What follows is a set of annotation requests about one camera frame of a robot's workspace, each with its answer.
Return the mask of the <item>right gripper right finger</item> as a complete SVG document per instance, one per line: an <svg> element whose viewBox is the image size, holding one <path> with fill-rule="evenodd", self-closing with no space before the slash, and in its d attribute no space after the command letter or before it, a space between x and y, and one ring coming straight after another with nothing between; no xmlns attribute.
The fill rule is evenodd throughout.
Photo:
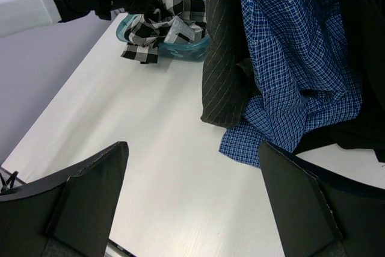
<svg viewBox="0 0 385 257"><path fill-rule="evenodd" d="M384 256L384 189L271 143L259 160L285 256Z"/></svg>

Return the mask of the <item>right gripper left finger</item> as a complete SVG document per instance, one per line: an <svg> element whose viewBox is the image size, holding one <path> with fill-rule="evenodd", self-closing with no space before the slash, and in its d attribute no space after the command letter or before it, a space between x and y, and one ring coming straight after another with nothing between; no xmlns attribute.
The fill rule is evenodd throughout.
<svg viewBox="0 0 385 257"><path fill-rule="evenodd" d="M104 256L129 148L119 141L44 178L1 178L1 256Z"/></svg>

